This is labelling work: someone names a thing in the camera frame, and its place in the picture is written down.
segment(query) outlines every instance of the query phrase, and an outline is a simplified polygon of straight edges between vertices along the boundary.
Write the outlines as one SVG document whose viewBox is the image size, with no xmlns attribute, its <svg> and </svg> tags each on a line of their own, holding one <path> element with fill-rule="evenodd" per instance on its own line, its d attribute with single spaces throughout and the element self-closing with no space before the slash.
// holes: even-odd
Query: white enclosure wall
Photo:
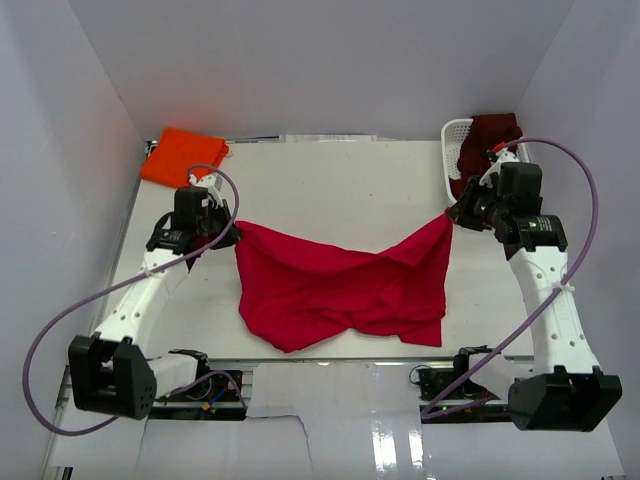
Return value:
<svg viewBox="0 0 640 480">
<path fill-rule="evenodd" d="M 439 138 L 513 111 L 572 0 L 69 0 L 142 135 Z"/>
<path fill-rule="evenodd" d="M 24 353 L 48 318 L 107 280 L 138 131 L 437 139 L 449 119 L 516 108 L 527 133 L 575 146 L 597 175 L 602 223 L 577 297 L 606 371 L 622 376 L 610 422 L 639 475 L 638 1 L 69 0 L 72 11 L 67 0 L 0 0 L 0 477 L 37 476 L 48 434 L 20 392 Z M 565 158 L 534 154 L 575 251 L 583 180 Z M 34 393 L 50 418 L 66 347 L 92 312 L 54 329 L 36 357 Z"/>
<path fill-rule="evenodd" d="M 518 116 L 530 135 L 575 147 L 596 176 L 600 223 L 591 256 L 576 275 L 576 300 L 605 372 L 622 379 L 608 416 L 625 473 L 640 478 L 640 2 L 579 0 L 526 91 Z M 546 209 L 565 223 L 572 251 L 588 226 L 589 195 L 577 166 L 533 148 L 544 170 Z"/>
<path fill-rule="evenodd" d="M 20 389 L 55 313 L 104 285 L 143 143 L 65 0 L 0 2 L 0 478 L 38 478 L 49 435 Z M 93 309 L 45 339 L 32 375 L 53 418 L 66 348 Z"/>
</svg>

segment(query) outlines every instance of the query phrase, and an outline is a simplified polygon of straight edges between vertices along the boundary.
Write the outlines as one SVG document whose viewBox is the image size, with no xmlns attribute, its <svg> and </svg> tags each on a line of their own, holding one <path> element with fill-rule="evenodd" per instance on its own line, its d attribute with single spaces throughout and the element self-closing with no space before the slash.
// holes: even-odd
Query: red cloth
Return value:
<svg viewBox="0 0 640 480">
<path fill-rule="evenodd" d="M 493 150 L 493 147 L 500 142 L 510 142 L 522 136 L 522 130 L 513 113 L 476 115 L 471 118 L 473 123 L 467 138 L 460 146 L 458 159 L 458 170 L 462 178 L 449 179 L 451 192 L 455 198 L 462 196 L 472 176 L 483 175 L 489 169 L 491 162 L 489 162 L 487 150 Z"/>
<path fill-rule="evenodd" d="M 453 224 L 441 215 L 381 253 L 344 250 L 236 222 L 240 314 L 284 352 L 348 328 L 441 346 Z"/>
</svg>

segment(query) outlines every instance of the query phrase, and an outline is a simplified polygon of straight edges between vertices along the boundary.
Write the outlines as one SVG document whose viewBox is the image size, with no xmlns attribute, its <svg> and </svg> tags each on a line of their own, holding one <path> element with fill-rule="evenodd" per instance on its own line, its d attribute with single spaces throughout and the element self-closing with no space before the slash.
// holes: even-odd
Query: plastic basket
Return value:
<svg viewBox="0 0 640 480">
<path fill-rule="evenodd" d="M 445 123 L 444 127 L 442 127 L 442 165 L 444 167 L 444 184 L 447 189 L 447 197 L 449 198 L 450 205 L 456 203 L 456 199 L 451 192 L 449 179 L 457 180 L 461 178 L 460 170 L 458 170 L 460 147 L 464 139 L 469 135 L 472 123 L 473 120 L 471 118 L 458 118 Z M 521 162 L 529 163 L 529 152 L 527 151 L 526 145 L 521 144 L 517 146 L 516 157 L 518 157 Z"/>
</svg>

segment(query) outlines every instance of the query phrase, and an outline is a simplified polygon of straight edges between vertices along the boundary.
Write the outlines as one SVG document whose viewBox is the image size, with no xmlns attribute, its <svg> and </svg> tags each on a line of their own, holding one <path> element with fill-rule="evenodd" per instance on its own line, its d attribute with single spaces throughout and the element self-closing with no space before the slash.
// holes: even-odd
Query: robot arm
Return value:
<svg viewBox="0 0 640 480">
<path fill-rule="evenodd" d="M 215 180 L 214 175 L 207 175 L 197 186 L 176 190 L 174 211 L 156 224 L 140 272 L 188 255 L 221 233 L 230 213 Z M 212 248 L 228 247 L 239 239 L 233 226 Z M 198 352 L 179 350 L 146 359 L 155 322 L 195 260 L 132 284 L 90 337 L 76 336 L 71 342 L 69 368 L 78 409 L 142 419 L 157 397 L 195 380 L 197 369 L 205 363 Z"/>
<path fill-rule="evenodd" d="M 494 231 L 531 315 L 561 286 L 567 241 L 560 220 L 540 213 L 540 167 L 514 162 L 512 156 L 499 152 L 490 171 L 470 180 L 448 214 L 462 227 Z M 531 325 L 533 372 L 498 356 L 471 377 L 508 400 L 511 419 L 522 430 L 591 431 L 622 395 L 619 378 L 602 373 L 587 343 L 572 292 L 572 287 L 562 287 Z M 461 355 L 471 367 L 486 352 L 465 350 Z"/>
</svg>

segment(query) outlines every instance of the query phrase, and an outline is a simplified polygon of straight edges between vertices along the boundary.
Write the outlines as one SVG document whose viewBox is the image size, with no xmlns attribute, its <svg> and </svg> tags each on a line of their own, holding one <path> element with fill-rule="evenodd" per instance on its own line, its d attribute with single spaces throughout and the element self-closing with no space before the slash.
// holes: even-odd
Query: white table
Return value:
<svg viewBox="0 0 640 480">
<path fill-rule="evenodd" d="M 446 207 L 439 142 L 234 145 L 223 169 L 241 194 L 239 218 L 311 240 L 380 251 Z M 142 182 L 116 272 L 136 273 L 156 220 L 172 209 L 173 191 Z M 450 356 L 461 346 L 495 345 L 525 317 L 516 280 L 490 233 L 456 229 L 447 276 L 442 348 L 346 332 L 285 355 L 250 334 L 237 312 L 240 284 L 231 249 L 209 252 L 156 324 L 149 356 L 172 348 L 219 359 L 329 359 Z M 120 295 L 113 295 L 109 307 Z M 531 355 L 524 335 L 509 353 Z M 395 398 L 395 387 L 389 387 Z M 418 398 L 416 393 L 416 415 Z M 72 405 L 64 428 L 104 416 Z M 510 424 L 423 425 L 425 468 L 436 478 L 600 478 L 621 474 L 608 425 L 592 434 L 519 432 Z M 371 448 L 371 443 L 360 447 Z M 535 465 L 531 464 L 536 452 Z M 353 463 L 350 452 L 338 460 Z M 89 437 L 57 437 L 50 465 L 74 466 L 75 478 L 311 478 L 297 418 L 244 422 L 148 423 L 121 419 Z"/>
<path fill-rule="evenodd" d="M 447 206 L 440 142 L 263 143 L 232 150 L 222 169 L 240 190 L 238 218 L 309 240 L 381 251 Z M 223 193 L 231 203 L 230 190 Z M 115 281 L 136 273 L 155 222 L 172 209 L 172 189 L 140 184 Z M 525 319 L 517 282 L 491 233 L 456 228 L 446 291 L 442 348 L 347 331 L 285 355 L 249 333 L 238 314 L 233 249 L 208 252 L 156 323 L 147 354 L 188 348 L 218 359 L 451 356 L 464 346 L 496 345 Z M 121 296 L 112 295 L 107 311 Z M 531 355 L 530 335 L 507 353 Z"/>
</svg>

